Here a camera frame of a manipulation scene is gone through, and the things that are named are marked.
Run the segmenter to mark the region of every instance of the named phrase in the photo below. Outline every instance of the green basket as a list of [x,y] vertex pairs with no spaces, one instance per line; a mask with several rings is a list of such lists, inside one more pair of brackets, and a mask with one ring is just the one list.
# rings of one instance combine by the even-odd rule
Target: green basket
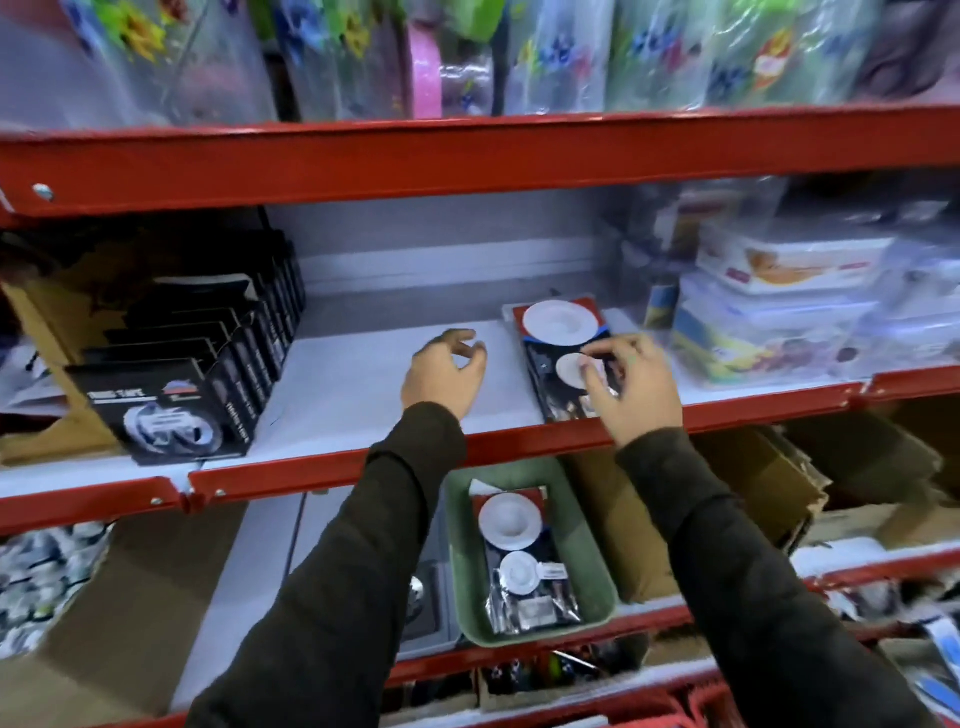
[[[539,629],[515,636],[493,633],[485,607],[490,585],[484,561],[483,537],[470,507],[469,486],[473,478],[505,491],[546,486],[553,538],[580,605],[581,624],[565,624],[555,629]],[[556,458],[542,457],[454,471],[447,476],[444,486],[457,620],[468,640],[482,647],[527,643],[568,635],[610,621],[617,605],[616,587],[584,513],[580,510],[580,503]]]

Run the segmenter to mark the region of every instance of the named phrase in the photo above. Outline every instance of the black sleeve cuff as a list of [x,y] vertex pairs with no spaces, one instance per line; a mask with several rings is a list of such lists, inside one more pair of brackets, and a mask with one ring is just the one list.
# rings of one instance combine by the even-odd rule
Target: black sleeve cuff
[[446,407],[421,402],[403,413],[386,440],[370,448],[367,463],[382,455],[392,455],[410,470],[433,513],[444,478],[467,459],[467,438]]
[[693,510],[714,497],[732,497],[682,427],[665,427],[635,439],[616,455],[654,524],[669,544]]

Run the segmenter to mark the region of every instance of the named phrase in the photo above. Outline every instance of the screw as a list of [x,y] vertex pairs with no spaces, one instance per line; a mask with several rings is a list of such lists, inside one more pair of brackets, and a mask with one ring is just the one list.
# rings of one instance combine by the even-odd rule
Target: screw
[[54,191],[50,189],[49,185],[47,184],[42,184],[40,182],[35,184],[34,193],[38,196],[38,198],[41,200],[46,200],[48,203],[52,203],[54,201]]

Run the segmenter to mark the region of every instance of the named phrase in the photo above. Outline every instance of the dark sleeve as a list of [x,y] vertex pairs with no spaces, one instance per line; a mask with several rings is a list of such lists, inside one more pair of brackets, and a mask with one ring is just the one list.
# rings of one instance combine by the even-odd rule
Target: dark sleeve
[[635,440],[617,462],[669,546],[674,576],[748,725],[937,725],[906,681],[807,590],[682,429]]
[[375,728],[440,485],[465,456],[450,412],[408,409],[187,728]]

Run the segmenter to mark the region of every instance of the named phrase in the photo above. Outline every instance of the person's left arm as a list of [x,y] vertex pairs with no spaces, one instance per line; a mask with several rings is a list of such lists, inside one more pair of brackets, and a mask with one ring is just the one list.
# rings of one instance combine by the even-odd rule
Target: person's left arm
[[[340,514],[197,698],[187,728],[377,725],[440,486],[466,456],[459,419],[486,365],[467,338],[449,331],[414,357],[403,418],[371,448]],[[471,361],[457,369],[452,353]]]

